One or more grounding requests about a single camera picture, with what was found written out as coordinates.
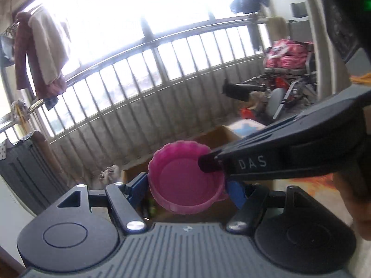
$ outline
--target green light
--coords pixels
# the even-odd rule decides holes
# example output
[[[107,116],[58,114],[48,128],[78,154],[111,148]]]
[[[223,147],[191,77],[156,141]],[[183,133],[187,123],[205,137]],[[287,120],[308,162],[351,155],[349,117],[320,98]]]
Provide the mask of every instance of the green light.
[[[366,11],[371,11],[371,0],[366,0],[365,1],[365,10]]]

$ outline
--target circular button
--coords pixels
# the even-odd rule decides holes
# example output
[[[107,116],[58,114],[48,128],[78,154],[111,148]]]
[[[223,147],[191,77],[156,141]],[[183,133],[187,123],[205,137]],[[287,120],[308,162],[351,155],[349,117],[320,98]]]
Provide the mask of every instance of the circular button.
[[[75,223],[61,223],[44,232],[45,242],[55,248],[71,248],[81,244],[88,236],[84,226]]]
[[[231,230],[233,231],[241,231],[243,229],[245,229],[247,227],[247,224],[244,223],[244,222],[231,222],[229,225],[228,225],[228,228],[230,228]]]
[[[132,231],[139,231],[145,228],[145,223],[140,221],[131,221],[127,223],[126,228]]]
[[[318,248],[330,240],[330,233],[319,224],[297,224],[288,229],[287,238],[301,248]]]

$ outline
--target maroon jacket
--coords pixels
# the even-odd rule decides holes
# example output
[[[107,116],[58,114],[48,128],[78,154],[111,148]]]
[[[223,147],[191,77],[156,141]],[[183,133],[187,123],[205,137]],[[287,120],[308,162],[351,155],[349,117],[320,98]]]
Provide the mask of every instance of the maroon jacket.
[[[32,29],[28,25],[30,16],[30,13],[17,14],[19,25],[14,43],[17,90],[30,88],[30,82],[26,70],[27,54],[28,64],[30,66],[33,84],[38,99],[56,97],[66,91],[67,84],[62,75],[51,84],[45,84],[41,74],[40,65],[38,64],[38,56],[36,54]]]

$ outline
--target hanging clothes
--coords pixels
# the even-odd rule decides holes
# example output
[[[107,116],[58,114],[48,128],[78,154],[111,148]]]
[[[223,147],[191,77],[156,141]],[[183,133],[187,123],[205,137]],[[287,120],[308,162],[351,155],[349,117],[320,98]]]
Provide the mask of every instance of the hanging clothes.
[[[17,89],[21,90],[30,88],[30,82],[26,71],[27,54],[37,97],[39,99],[57,97],[66,91],[66,81],[64,80],[63,76],[60,75],[59,78],[55,79],[50,84],[45,83],[38,62],[38,55],[36,53],[32,29],[28,25],[30,17],[30,13],[17,14],[19,25],[14,44],[14,62]]]
[[[44,98],[44,105],[50,111],[59,101],[58,97]]]
[[[261,9],[261,4],[266,7],[269,6],[269,0],[233,0],[230,9],[234,14],[243,13],[257,13]],[[251,39],[251,44],[255,51],[260,51],[259,29],[257,24],[250,24],[247,26]]]
[[[59,22],[45,7],[39,7],[28,21],[45,84],[62,73],[70,56],[70,37],[66,24]]]

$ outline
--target silver screw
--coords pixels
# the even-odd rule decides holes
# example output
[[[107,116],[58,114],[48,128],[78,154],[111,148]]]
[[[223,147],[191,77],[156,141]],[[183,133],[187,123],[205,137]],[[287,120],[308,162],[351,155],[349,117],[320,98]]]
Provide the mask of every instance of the silver screw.
[[[230,228],[233,231],[242,231],[247,227],[247,224],[245,222],[231,222],[228,225],[228,228]]]
[[[141,221],[131,221],[126,224],[126,228],[132,231],[139,231],[144,229],[145,223]]]

